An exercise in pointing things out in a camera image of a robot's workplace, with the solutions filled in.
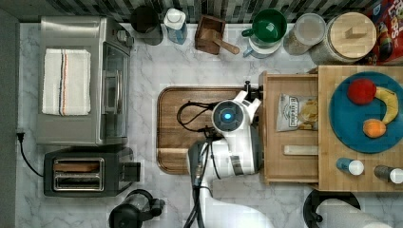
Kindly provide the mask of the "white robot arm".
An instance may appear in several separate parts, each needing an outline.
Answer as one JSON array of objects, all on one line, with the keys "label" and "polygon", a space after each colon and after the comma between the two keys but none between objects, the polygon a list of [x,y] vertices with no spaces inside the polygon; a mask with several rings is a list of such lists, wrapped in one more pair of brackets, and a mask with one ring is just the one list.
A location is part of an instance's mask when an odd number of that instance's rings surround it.
[{"label": "white robot arm", "polygon": [[219,140],[196,142],[187,153],[191,175],[193,208],[183,228],[196,223],[199,228],[274,228],[262,212],[240,204],[215,199],[214,180],[253,175],[262,165],[262,149],[253,119],[260,100],[246,100],[240,92],[234,99],[219,102],[211,121]]}]

